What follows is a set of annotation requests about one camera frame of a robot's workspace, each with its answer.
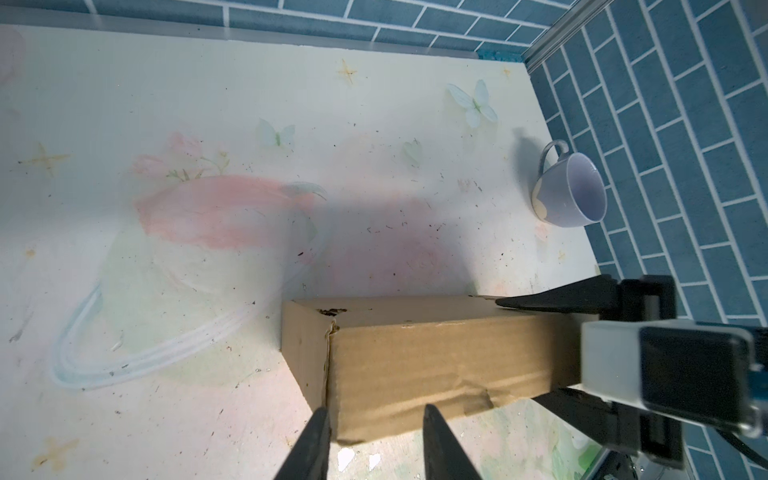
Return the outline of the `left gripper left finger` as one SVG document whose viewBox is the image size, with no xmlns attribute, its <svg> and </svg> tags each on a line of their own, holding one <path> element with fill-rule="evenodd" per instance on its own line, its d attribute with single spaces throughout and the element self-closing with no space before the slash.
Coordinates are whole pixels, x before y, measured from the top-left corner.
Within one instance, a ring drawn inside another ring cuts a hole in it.
<svg viewBox="0 0 768 480">
<path fill-rule="evenodd" d="M 320 407 L 313 412 L 274 479 L 326 480 L 330 445 L 328 410 Z"/>
</svg>

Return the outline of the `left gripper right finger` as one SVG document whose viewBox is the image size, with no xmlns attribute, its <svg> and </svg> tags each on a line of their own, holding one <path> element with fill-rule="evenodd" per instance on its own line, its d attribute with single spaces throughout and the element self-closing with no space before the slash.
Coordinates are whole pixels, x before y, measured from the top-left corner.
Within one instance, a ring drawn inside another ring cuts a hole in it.
<svg viewBox="0 0 768 480">
<path fill-rule="evenodd" d="M 425 406 L 422 437 L 427 480 L 481 479 L 443 415 L 433 404 Z"/>
</svg>

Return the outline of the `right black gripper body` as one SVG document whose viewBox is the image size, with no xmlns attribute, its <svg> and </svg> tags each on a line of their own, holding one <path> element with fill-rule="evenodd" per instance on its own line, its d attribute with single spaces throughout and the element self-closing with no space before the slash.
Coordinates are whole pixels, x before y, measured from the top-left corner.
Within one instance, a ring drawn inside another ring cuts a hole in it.
<svg viewBox="0 0 768 480">
<path fill-rule="evenodd" d="M 672 277 L 598 275 L 497 306 L 530 316 L 553 362 L 552 390 L 536 402 L 603 447 L 684 466 L 682 424 L 642 401 L 640 331 L 677 317 Z"/>
</svg>

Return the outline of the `brown cardboard box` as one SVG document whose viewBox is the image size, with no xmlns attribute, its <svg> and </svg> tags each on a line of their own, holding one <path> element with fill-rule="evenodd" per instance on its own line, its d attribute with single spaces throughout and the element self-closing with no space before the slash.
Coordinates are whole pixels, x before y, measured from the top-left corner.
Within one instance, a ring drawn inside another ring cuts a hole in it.
<svg viewBox="0 0 768 480">
<path fill-rule="evenodd" d="M 580 329 L 491 297 L 292 300 L 281 352 L 334 441 L 355 445 L 420 429 L 430 404 L 450 419 L 578 384 Z"/>
</svg>

